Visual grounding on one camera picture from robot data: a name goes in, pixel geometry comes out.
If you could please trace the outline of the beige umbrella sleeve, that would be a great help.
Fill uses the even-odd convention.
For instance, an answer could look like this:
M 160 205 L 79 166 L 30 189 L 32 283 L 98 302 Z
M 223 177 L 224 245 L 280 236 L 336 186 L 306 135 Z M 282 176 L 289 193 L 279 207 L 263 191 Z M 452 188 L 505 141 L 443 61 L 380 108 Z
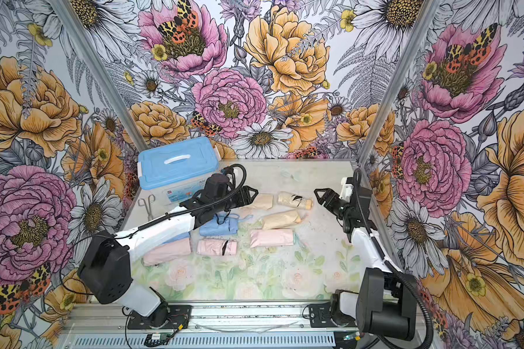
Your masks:
M 254 199 L 253 203 L 249 205 L 252 209 L 269 210 L 273 207 L 273 195 L 267 193 L 259 193 Z

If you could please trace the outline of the beige umbrella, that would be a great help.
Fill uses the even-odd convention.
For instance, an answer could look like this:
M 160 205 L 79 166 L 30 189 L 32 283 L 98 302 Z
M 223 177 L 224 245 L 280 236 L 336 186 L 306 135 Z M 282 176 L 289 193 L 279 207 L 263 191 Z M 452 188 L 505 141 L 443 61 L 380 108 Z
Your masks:
M 314 206 L 312 199 L 294 193 L 279 192 L 277 203 L 294 209 L 311 210 Z
M 297 210 L 290 210 L 285 212 L 267 215 L 262 218 L 263 229 L 278 229 L 285 228 L 290 225 L 295 225 L 302 222 L 302 218 Z

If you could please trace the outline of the pink umbrella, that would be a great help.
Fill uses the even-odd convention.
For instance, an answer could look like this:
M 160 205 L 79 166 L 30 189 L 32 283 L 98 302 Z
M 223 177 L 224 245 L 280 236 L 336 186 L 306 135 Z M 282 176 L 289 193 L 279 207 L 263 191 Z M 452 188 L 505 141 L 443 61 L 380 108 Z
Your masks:
M 203 238 L 198 241 L 196 253 L 202 256 L 232 256 L 236 255 L 238 241 Z
M 250 247 L 286 247 L 294 244 L 292 229 L 256 229 L 250 231 Z

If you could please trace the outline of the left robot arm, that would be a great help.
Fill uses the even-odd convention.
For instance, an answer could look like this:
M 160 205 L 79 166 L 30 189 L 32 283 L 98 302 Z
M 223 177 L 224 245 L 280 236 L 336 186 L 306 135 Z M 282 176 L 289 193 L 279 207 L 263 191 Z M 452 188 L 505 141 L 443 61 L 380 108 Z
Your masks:
M 78 277 L 99 303 L 129 308 L 139 329 L 162 328 L 179 314 L 170 310 L 158 292 L 133 279 L 132 264 L 165 241 L 204 225 L 218 212 L 247 206 L 257 196 L 258 190 L 241 186 L 211 203 L 189 209 L 178 206 L 121 236 L 96 234 L 79 265 Z

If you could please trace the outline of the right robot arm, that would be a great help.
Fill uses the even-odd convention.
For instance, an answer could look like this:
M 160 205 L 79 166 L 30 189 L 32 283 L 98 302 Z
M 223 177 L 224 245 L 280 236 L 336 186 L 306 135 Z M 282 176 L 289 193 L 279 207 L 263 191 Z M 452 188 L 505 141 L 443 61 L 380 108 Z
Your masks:
M 341 223 L 350 245 L 367 251 L 370 264 L 356 294 L 340 291 L 337 309 L 352 317 L 360 330 L 378 337 L 410 341 L 415 336 L 417 300 L 406 283 L 408 275 L 394 265 L 370 220 L 370 191 L 355 188 L 348 200 L 331 188 L 316 189 L 317 202 Z

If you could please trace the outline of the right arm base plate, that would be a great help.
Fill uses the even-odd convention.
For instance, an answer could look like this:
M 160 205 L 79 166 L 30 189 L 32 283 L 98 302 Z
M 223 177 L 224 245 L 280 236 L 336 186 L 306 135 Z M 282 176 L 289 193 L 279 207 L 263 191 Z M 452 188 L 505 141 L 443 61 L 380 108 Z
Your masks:
M 333 313 L 331 302 L 308 304 L 303 317 L 309 321 L 311 328 L 355 328 L 356 322 L 349 316 Z

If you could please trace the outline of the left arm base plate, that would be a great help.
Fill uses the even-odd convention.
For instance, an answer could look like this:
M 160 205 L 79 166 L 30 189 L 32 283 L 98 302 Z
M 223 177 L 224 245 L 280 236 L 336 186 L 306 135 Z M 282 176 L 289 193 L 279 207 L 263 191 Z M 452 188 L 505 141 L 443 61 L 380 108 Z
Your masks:
M 129 317 L 129 330 L 177 330 L 187 329 L 191 317 L 190 305 L 167 305 L 162 303 L 150 316 L 133 311 Z

